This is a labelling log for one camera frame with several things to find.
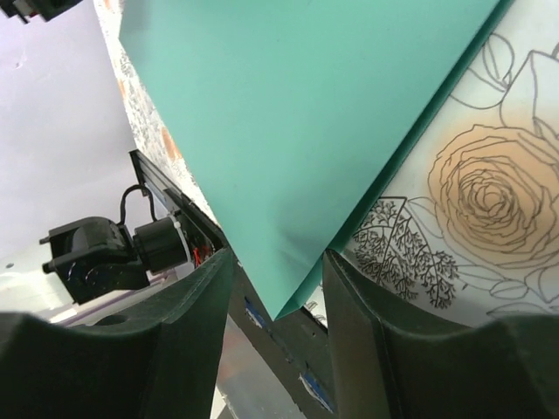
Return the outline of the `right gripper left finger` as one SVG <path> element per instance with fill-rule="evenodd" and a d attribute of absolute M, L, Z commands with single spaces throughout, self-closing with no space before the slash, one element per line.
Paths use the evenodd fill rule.
<path fill-rule="evenodd" d="M 188 277 L 92 326 L 3 313 L 2 417 L 209 417 L 233 265 L 221 249 Z"/>

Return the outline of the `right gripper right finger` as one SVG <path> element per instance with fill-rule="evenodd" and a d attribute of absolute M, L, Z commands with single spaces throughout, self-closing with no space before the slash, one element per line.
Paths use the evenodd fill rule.
<path fill-rule="evenodd" d="M 339 417 L 557 417 L 556 315 L 462 326 L 403 301 L 335 251 L 322 263 Z"/>

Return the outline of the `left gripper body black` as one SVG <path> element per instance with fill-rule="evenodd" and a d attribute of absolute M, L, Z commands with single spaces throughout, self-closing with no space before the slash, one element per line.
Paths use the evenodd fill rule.
<path fill-rule="evenodd" d="M 1 11 L 7 18 L 18 17 L 24 24 L 40 16 L 49 22 L 74 7 L 74 0 L 1 0 Z"/>

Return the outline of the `teal plastic folder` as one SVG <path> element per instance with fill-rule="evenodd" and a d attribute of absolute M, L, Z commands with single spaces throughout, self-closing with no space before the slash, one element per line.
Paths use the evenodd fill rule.
<path fill-rule="evenodd" d="M 268 315 L 318 261 L 506 1 L 128 1 L 120 40 Z"/>

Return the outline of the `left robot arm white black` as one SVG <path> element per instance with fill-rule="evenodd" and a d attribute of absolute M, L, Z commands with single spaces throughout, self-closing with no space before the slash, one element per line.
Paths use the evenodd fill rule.
<path fill-rule="evenodd" d="M 134 173 L 149 156 L 192 183 L 119 39 L 125 3 L 46 21 L 1 17 L 1 308 L 54 312 L 184 259 L 177 227 Z"/>

